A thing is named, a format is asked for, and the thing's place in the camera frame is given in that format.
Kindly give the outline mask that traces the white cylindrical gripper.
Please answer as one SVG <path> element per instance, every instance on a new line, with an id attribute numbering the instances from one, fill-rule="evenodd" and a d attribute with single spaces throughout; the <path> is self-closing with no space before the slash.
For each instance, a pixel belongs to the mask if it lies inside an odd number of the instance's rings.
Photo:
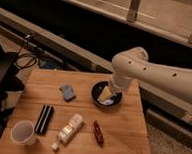
<path id="1" fill-rule="evenodd" d="M 112 93 L 124 92 L 129 89 L 131 83 L 130 77 L 119 74 L 113 74 L 109 77 L 109 87 L 105 86 L 101 91 L 98 101 L 104 102 L 112 97 Z"/>

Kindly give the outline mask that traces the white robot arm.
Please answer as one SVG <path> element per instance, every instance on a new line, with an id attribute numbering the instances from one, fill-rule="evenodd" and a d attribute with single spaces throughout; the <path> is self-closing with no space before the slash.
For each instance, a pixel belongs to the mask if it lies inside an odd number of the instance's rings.
<path id="1" fill-rule="evenodd" d="M 117 53 L 111 66 L 113 74 L 99 95 L 100 101 L 127 90 L 134 78 L 192 104 L 192 69 L 150 63 L 142 47 Z"/>

